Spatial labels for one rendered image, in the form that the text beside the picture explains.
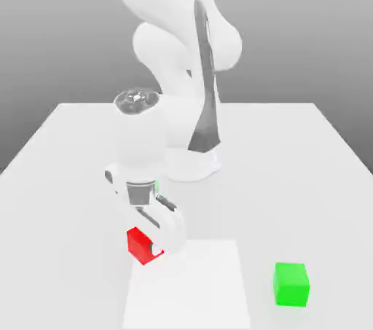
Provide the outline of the small red cube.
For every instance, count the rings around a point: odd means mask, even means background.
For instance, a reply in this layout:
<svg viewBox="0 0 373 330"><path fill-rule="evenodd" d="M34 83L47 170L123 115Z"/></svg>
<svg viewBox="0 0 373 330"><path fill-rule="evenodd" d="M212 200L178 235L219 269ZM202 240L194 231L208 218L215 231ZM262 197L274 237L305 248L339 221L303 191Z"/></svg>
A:
<svg viewBox="0 0 373 330"><path fill-rule="evenodd" d="M153 257L150 252L152 240L140 229L134 227L127 231L127 248L132 256L142 265L146 265L158 257Z"/></svg>

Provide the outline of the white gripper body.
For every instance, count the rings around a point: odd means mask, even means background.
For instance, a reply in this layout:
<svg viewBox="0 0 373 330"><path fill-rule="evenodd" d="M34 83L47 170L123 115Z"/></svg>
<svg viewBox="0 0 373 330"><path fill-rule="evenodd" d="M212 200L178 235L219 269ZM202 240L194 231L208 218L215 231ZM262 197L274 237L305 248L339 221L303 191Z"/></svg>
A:
<svg viewBox="0 0 373 330"><path fill-rule="evenodd" d="M127 229L136 227L167 254L179 252L187 239L184 217L178 207L161 194L150 192L146 205L130 204L129 197L115 191L115 206Z"/></svg>

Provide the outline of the small green cube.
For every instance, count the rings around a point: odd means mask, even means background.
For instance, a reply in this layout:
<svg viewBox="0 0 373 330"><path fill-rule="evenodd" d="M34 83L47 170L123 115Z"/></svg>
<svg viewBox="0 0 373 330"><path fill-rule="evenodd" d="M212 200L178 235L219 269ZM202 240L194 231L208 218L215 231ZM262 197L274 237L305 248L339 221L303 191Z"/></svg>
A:
<svg viewBox="0 0 373 330"><path fill-rule="evenodd" d="M276 305L307 306L310 281L305 264L276 262L272 285Z"/></svg>

